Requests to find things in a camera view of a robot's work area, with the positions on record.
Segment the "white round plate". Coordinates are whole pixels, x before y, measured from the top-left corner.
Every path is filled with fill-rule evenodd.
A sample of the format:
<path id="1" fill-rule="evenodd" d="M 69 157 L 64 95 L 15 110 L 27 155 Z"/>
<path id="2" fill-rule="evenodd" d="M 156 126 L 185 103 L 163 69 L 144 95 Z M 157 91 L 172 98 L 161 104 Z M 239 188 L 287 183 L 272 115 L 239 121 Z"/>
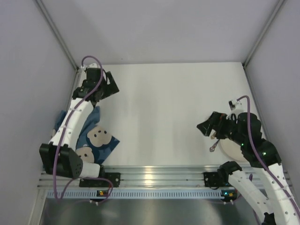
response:
<path id="1" fill-rule="evenodd" d="M 220 140 L 220 146 L 223 152 L 231 159 L 239 162 L 247 162 L 240 150 L 240 146 L 235 142 L 229 139 Z"/>

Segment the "blue bear print placemat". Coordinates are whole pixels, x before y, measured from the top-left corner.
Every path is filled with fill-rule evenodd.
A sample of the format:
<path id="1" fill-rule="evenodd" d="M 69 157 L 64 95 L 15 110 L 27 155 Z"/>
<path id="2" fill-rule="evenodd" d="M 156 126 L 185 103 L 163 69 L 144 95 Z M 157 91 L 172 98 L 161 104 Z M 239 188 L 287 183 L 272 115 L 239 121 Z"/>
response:
<path id="1" fill-rule="evenodd" d="M 99 122 L 100 107 L 96 106 L 82 127 L 75 151 L 82 160 L 101 165 L 120 141 L 98 125 Z"/>

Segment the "gold spoon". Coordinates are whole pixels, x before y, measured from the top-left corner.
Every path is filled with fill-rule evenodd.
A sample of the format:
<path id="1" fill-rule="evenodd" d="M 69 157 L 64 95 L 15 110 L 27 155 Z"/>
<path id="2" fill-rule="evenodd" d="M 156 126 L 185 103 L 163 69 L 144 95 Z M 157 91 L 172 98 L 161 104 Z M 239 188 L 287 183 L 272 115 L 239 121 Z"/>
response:
<path id="1" fill-rule="evenodd" d="M 216 132 L 214 132 L 211 136 L 210 136 L 210 138 L 213 140 L 213 139 L 215 139 L 216 138 Z"/>

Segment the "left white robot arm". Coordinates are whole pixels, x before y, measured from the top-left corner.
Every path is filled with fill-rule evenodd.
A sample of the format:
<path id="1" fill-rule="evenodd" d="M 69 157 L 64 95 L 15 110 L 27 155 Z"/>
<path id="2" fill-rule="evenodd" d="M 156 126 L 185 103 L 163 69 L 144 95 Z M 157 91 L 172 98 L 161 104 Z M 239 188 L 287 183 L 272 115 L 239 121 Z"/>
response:
<path id="1" fill-rule="evenodd" d="M 120 90 L 110 71 L 88 67 L 83 73 L 86 79 L 74 90 L 62 124 L 49 143 L 43 143 L 39 148 L 45 172 L 49 175 L 78 179 L 99 178 L 105 173 L 102 165 L 84 161 L 76 154 L 75 148 L 96 104 Z"/>

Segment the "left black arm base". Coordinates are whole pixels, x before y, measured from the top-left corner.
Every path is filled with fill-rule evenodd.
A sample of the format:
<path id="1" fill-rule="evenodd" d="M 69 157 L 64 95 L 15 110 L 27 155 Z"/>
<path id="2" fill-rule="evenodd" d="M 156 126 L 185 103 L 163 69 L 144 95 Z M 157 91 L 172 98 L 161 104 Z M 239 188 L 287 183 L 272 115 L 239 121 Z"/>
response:
<path id="1" fill-rule="evenodd" d="M 120 185 L 121 174 L 119 172 L 106 172 L 104 179 L 109 180 L 114 188 Z M 81 179 L 79 187 L 81 188 L 108 188 L 110 183 L 104 180 Z"/>

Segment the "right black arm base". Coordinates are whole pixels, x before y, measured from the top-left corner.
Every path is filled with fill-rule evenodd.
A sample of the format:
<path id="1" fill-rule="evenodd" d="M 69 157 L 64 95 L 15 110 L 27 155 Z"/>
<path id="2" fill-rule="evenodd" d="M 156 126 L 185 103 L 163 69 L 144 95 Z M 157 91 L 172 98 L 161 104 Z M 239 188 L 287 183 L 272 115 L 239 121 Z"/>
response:
<path id="1" fill-rule="evenodd" d="M 217 172 L 204 172 L 203 178 L 204 178 L 204 185 L 207 188 L 216 190 L 218 188 L 223 188 L 228 186 L 228 184 L 224 182 L 223 178 L 221 178 Z"/>

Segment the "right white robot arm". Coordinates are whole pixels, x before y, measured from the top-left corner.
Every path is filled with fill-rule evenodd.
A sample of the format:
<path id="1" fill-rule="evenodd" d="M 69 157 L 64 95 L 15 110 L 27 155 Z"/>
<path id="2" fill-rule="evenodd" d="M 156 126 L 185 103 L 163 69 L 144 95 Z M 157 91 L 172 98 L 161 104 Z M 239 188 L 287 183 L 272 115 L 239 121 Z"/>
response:
<path id="1" fill-rule="evenodd" d="M 239 145 L 243 157 L 259 177 L 265 194 L 235 161 L 222 164 L 217 173 L 224 185 L 234 187 L 256 213 L 262 225 L 298 225 L 300 209 L 284 176 L 274 144 L 262 137 L 261 122 L 253 113 L 227 115 L 213 112 L 196 127 L 204 136 L 228 139 Z"/>

